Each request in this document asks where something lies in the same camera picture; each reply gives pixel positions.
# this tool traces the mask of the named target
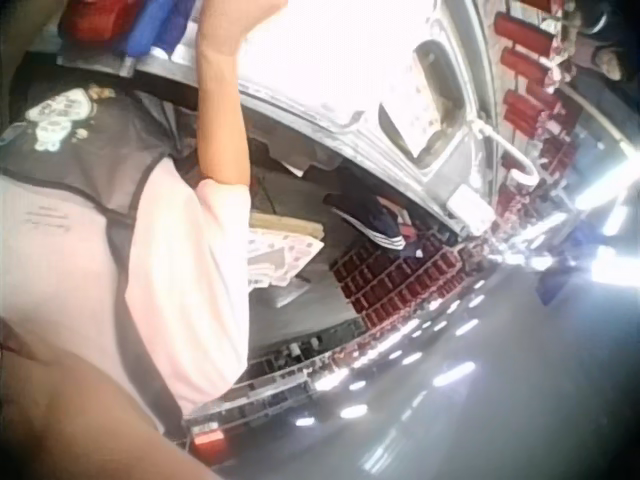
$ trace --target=person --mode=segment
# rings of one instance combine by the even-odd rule
[[[205,179],[190,189],[164,156],[145,170],[139,192],[123,298],[183,415],[221,395],[247,363],[250,165],[237,53],[245,36],[285,3],[205,0],[197,44]],[[0,141],[0,438],[33,478],[211,478],[163,438],[162,422],[125,368],[114,306],[120,283],[111,242],[118,239],[106,238],[107,211],[89,195],[74,195],[77,188],[26,184],[5,168],[22,137],[36,137],[23,164],[64,162],[69,149],[100,138],[101,126],[130,123],[100,116],[118,95],[95,85],[64,92],[36,105],[18,133]],[[88,101],[97,114],[83,128],[60,133]],[[67,117],[51,118],[57,108]],[[119,150],[126,141],[89,149],[109,168],[126,160]]]

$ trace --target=white graphic print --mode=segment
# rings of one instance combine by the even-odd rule
[[[27,120],[38,124],[35,149],[57,152],[73,122],[88,118],[93,110],[94,104],[82,88],[69,90],[29,110]]]

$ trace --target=pink shirt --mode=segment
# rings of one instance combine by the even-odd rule
[[[142,404],[115,341],[104,217],[67,192],[1,176],[0,195],[0,315],[92,362]],[[249,210],[246,186],[207,179],[192,190],[170,159],[140,199],[126,300],[185,415],[246,368]]]

